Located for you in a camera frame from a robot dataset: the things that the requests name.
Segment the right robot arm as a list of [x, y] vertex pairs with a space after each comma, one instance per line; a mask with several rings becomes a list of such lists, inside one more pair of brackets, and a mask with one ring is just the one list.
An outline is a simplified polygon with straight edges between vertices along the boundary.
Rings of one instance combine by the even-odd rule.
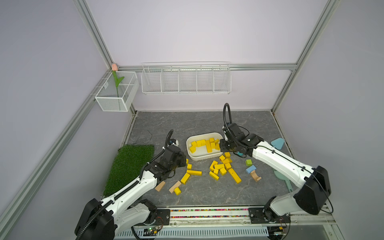
[[220, 141], [223, 152], [259, 160], [287, 177], [297, 188], [280, 197], [272, 197], [263, 207], [261, 219], [274, 223], [280, 217], [297, 211], [318, 215], [329, 199], [331, 186], [328, 171], [313, 168], [277, 150], [263, 138], [246, 135], [235, 123], [225, 122], [225, 138]]

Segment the long yellow block diagonal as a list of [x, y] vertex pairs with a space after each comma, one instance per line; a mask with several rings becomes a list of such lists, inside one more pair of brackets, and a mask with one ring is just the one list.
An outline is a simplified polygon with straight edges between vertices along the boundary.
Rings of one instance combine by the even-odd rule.
[[232, 178], [234, 179], [234, 181], [237, 184], [242, 182], [241, 178], [238, 176], [238, 174], [236, 173], [236, 171], [233, 168], [228, 169], [228, 172], [230, 173], [230, 175], [232, 176]]

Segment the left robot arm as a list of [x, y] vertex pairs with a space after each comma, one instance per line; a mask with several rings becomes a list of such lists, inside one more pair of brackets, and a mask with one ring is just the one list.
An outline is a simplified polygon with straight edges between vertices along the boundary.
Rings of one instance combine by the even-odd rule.
[[157, 207], [148, 200], [140, 200], [145, 193], [155, 189], [187, 159], [176, 145], [169, 145], [146, 163], [137, 178], [109, 197], [90, 200], [75, 228], [78, 240], [112, 240], [137, 224], [150, 224], [155, 220]]

